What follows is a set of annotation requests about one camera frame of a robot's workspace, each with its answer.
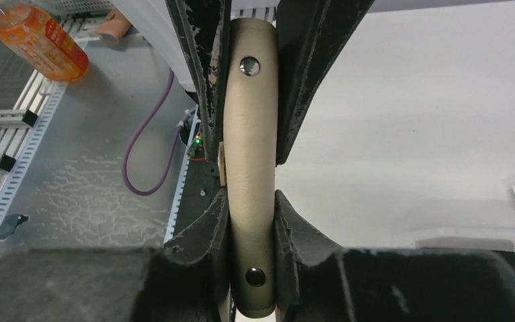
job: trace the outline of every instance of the white wall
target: white wall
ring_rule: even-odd
[[[368,14],[276,184],[336,242],[393,246],[394,236],[434,227],[512,235],[513,180],[510,1]]]

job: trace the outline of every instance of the tan cylindrical handle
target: tan cylindrical handle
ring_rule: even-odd
[[[275,28],[263,20],[236,19],[231,28],[224,106],[224,156],[235,264],[231,285],[238,310],[258,318],[275,308],[272,226],[277,38]]]

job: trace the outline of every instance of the black screw head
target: black screw head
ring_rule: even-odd
[[[260,287],[266,283],[266,273],[259,268],[250,268],[245,273],[245,281],[253,287]]]

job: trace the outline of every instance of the bottle label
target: bottle label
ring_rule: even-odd
[[[74,43],[62,26],[54,19],[46,22],[45,36],[81,70],[86,70],[88,56]]]
[[[8,45],[11,50],[25,61],[43,73],[62,72],[55,64],[46,56],[35,52],[29,44]]]

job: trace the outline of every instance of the orange plastic bottle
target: orange plastic bottle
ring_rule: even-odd
[[[47,12],[0,0],[0,39],[52,81],[71,82],[88,70],[88,56]]]

